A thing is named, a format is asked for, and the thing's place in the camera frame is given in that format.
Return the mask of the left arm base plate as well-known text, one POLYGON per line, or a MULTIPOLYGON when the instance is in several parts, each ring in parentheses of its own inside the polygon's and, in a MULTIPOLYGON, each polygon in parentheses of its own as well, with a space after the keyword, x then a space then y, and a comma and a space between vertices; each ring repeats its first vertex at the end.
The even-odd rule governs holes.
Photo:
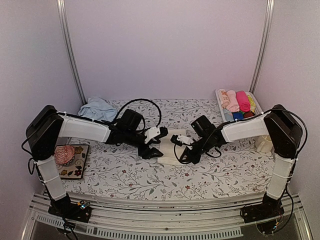
POLYGON ((92 208, 89 201, 81 200, 72 203, 69 199, 52 201, 48 213, 65 219, 88 223, 91 217, 92 208))

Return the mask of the cream white towel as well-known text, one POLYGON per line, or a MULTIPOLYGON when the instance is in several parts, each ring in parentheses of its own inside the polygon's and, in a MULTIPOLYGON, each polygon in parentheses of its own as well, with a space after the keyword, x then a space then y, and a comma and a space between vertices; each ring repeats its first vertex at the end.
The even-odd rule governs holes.
POLYGON ((175 144, 171 142, 171 138, 173 135, 182 135, 187 138, 187 130, 186 129, 169 129, 168 135, 161 139, 161 143, 159 145, 159 151, 163 153, 162 157, 157 158, 157 162, 163 165, 170 165, 170 166, 182 166, 183 164, 180 163, 177 157, 180 157, 184 152, 185 148, 188 148, 185 145, 176 146, 174 151, 175 144))

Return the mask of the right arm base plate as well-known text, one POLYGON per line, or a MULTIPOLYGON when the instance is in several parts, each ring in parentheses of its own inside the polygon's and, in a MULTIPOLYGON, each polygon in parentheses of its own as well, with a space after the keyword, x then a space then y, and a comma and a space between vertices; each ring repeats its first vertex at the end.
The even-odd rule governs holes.
POLYGON ((240 216, 245 223, 252 223, 278 217, 285 213, 282 202, 246 205, 240 209, 240 216))

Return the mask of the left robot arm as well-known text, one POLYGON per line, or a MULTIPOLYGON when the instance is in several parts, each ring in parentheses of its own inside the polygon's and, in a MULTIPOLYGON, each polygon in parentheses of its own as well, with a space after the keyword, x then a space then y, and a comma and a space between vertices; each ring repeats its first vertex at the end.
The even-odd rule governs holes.
POLYGON ((40 179, 51 197, 51 205, 63 216, 74 213, 74 205, 63 187, 54 153, 59 138, 88 139, 107 145, 127 144, 138 149, 143 159, 161 157, 163 153, 151 144, 159 144, 168 135, 165 127, 154 126, 139 132, 143 117, 134 110, 126 109, 123 116, 112 122, 59 112, 46 105, 26 129, 29 154, 36 163, 40 179))

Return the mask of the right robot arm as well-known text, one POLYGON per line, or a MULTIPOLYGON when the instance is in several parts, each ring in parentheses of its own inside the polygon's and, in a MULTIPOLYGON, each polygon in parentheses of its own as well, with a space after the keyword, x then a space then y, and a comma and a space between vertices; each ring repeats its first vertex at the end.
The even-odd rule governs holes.
POLYGON ((288 193, 298 155, 306 144, 308 130, 303 120, 281 104, 253 117, 226 121, 215 126, 202 115, 191 126, 200 137, 178 135, 171 138, 175 146, 185 146, 176 159, 181 164, 198 164, 201 156, 222 145, 258 136, 269 136, 274 149, 275 165, 262 202, 244 206, 240 216, 245 223, 265 220, 284 214, 281 199, 288 193))

